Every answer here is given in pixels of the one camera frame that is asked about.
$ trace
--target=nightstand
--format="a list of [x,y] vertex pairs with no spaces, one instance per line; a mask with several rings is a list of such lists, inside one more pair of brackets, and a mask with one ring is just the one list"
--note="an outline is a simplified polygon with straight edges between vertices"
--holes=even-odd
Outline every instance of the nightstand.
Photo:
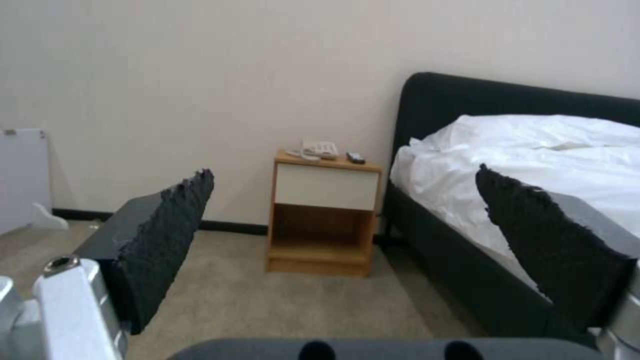
[[267,271],[367,276],[382,169],[344,156],[309,161],[279,150]]

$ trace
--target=black baseboard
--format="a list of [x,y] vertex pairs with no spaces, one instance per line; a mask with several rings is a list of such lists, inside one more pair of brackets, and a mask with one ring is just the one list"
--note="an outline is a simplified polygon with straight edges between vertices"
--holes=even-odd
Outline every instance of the black baseboard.
[[267,235],[268,229],[267,225],[244,224],[241,222],[203,220],[200,223],[200,230],[226,231],[228,233]]
[[85,211],[85,210],[71,210],[71,209],[52,209],[51,213],[57,217],[61,217],[66,220],[100,220],[107,221],[113,213],[106,213],[104,211]]
[[[67,220],[100,220],[107,221],[113,215],[113,213],[106,213],[103,211],[85,211],[85,210],[71,210],[71,209],[53,209],[52,214]],[[239,222],[223,222],[223,221],[210,221],[203,220],[200,222],[200,230],[209,231],[226,231],[228,233],[240,233],[251,235],[267,235],[267,225],[257,224],[243,224]]]

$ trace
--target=black upholstered headboard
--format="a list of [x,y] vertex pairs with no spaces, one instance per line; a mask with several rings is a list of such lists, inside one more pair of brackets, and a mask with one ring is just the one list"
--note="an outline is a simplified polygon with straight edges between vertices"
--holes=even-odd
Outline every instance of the black upholstered headboard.
[[409,138],[422,139],[465,114],[562,114],[640,126],[640,100],[421,72],[404,84],[392,160]]

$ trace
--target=carpet floor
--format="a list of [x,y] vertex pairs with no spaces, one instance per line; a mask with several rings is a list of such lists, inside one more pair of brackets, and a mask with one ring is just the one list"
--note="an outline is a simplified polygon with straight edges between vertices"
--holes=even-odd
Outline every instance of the carpet floor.
[[[23,297],[54,256],[91,232],[22,229],[0,237],[0,274]],[[198,231],[158,313],[128,359],[164,359],[211,338],[397,338],[482,335],[402,252],[376,248],[368,278],[265,273],[266,237]]]

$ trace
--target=bed frame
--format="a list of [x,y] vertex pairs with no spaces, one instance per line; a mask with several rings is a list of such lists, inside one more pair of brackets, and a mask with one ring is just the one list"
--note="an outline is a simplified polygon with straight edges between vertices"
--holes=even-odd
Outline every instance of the bed frame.
[[[640,126],[640,101],[512,85],[435,73],[404,84],[392,162],[411,137],[424,138],[460,115],[575,115]],[[386,237],[395,227],[438,279],[491,336],[562,338],[595,347],[553,304],[428,210],[387,184]]]

